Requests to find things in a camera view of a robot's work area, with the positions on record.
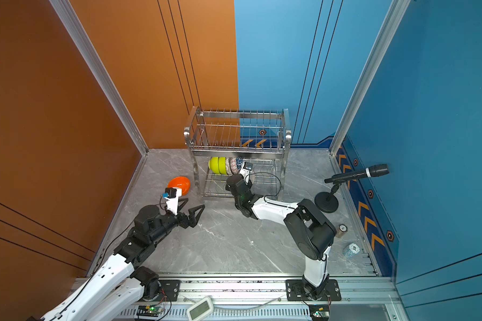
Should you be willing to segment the lime green bowl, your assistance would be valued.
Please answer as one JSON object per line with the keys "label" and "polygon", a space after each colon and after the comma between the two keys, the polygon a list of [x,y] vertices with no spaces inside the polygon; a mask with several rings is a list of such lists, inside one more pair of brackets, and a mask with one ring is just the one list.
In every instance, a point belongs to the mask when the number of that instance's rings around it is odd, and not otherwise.
{"label": "lime green bowl", "polygon": [[221,175],[227,175],[228,170],[227,170],[228,164],[227,164],[227,159],[226,157],[219,157],[218,158],[218,170]]}
{"label": "lime green bowl", "polygon": [[208,166],[209,166],[210,171],[213,172],[213,174],[215,174],[215,175],[221,174],[221,172],[219,170],[218,161],[219,161],[219,158],[216,157],[216,156],[213,156],[213,157],[210,158],[210,160],[208,162]]}

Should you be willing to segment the white maroon patterned bowl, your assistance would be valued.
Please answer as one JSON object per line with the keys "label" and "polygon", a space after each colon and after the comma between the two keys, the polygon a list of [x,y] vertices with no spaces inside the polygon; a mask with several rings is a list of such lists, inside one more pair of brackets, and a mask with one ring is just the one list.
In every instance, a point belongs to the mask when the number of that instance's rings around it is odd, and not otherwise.
{"label": "white maroon patterned bowl", "polygon": [[233,175],[230,161],[231,161],[231,158],[230,158],[230,157],[226,157],[225,166],[226,166],[227,175],[229,175],[229,176]]}

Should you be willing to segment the blue triangle patterned bowl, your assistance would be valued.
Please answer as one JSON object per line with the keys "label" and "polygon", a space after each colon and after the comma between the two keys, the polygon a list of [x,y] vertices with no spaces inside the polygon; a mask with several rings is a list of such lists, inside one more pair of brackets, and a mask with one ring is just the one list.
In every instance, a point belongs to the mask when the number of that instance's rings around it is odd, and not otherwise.
{"label": "blue triangle patterned bowl", "polygon": [[235,175],[235,174],[239,174],[242,168],[242,165],[244,163],[244,160],[243,158],[235,157],[235,158],[231,158],[230,163],[231,163],[233,175]]}

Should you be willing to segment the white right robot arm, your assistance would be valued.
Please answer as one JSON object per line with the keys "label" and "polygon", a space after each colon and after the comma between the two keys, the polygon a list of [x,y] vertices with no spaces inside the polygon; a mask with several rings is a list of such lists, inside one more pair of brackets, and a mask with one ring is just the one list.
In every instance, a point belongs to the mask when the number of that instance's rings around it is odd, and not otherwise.
{"label": "white right robot arm", "polygon": [[301,253],[305,256],[303,290],[311,300],[318,300],[329,283],[327,270],[337,230],[309,199],[298,203],[267,200],[251,191],[250,179],[235,174],[227,178],[226,191],[245,217],[266,220],[286,226]]}

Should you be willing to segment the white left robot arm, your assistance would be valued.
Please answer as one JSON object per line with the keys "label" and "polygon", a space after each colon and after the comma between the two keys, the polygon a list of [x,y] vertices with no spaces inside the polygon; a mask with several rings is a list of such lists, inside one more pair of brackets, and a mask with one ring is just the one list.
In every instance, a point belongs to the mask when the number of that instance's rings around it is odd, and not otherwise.
{"label": "white left robot arm", "polygon": [[159,275],[143,262],[173,229],[197,226],[204,210],[199,205],[187,215],[171,211],[162,215],[157,205],[143,207],[127,237],[103,265],[40,320],[113,320],[136,301],[158,297],[162,294]]}

